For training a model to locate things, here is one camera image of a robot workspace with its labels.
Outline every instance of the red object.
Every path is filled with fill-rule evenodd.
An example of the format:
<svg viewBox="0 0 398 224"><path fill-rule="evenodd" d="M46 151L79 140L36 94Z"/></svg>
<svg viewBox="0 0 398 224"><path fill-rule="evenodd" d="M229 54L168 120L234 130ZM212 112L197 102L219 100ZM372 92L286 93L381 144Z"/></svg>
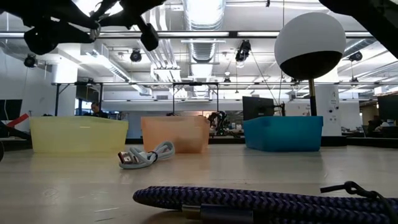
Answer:
<svg viewBox="0 0 398 224"><path fill-rule="evenodd" d="M15 119L14 121L11 121L10 123L8 123L7 127L14 128L17 124L25 121L28 118L29 118L29 115L24 114L24 115L20 116L19 118Z"/></svg>

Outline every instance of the purple braided rope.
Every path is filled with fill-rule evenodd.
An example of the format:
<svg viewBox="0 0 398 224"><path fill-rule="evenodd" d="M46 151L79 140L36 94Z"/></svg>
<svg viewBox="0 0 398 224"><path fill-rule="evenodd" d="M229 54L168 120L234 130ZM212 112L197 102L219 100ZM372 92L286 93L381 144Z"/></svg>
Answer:
<svg viewBox="0 0 398 224"><path fill-rule="evenodd" d="M144 205L172 210L181 210L183 204L206 203L267 212L275 215L268 223L389 223L384 206L377 200L366 198L315 197L206 187L149 187L138 190L133 199ZM389 201L398 211L398 200L391 198Z"/></svg>

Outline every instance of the black and white sphere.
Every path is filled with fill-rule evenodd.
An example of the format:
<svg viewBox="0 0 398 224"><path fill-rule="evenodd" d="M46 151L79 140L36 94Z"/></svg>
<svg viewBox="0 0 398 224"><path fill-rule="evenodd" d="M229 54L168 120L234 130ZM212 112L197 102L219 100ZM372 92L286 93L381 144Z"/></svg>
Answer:
<svg viewBox="0 0 398 224"><path fill-rule="evenodd" d="M275 59L288 76L308 80L335 68L345 47L343 26L328 14L311 12L292 19L280 31Z"/></svg>

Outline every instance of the person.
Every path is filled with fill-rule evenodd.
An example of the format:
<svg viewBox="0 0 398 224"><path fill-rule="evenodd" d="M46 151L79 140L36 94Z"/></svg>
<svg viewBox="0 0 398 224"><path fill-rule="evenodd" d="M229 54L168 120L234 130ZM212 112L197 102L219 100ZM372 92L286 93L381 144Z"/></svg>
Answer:
<svg viewBox="0 0 398 224"><path fill-rule="evenodd" d="M93 111L92 116L96 116L98 118L108 118L108 114L100 110L100 104L98 102L93 102L91 104L91 110Z"/></svg>
<svg viewBox="0 0 398 224"><path fill-rule="evenodd" d="M380 126L378 126L378 127L375 129L375 131L382 131L383 128L389 127L389 126L390 126L389 123L383 121L383 123L382 123Z"/></svg>
<svg viewBox="0 0 398 224"><path fill-rule="evenodd" d="M380 119L379 116L373 116L373 120L368 121L368 133L372 133L373 131L376 130L377 127L379 127L383 122Z"/></svg>

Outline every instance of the computer monitor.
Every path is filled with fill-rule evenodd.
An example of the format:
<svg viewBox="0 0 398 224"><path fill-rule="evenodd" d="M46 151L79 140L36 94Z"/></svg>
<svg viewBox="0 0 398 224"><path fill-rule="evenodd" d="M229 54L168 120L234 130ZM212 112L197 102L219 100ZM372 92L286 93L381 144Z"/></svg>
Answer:
<svg viewBox="0 0 398 224"><path fill-rule="evenodd" d="M274 115L274 100L260 97L243 97L243 120Z"/></svg>
<svg viewBox="0 0 398 224"><path fill-rule="evenodd" d="M398 120L398 95L379 96L377 102L381 119Z"/></svg>

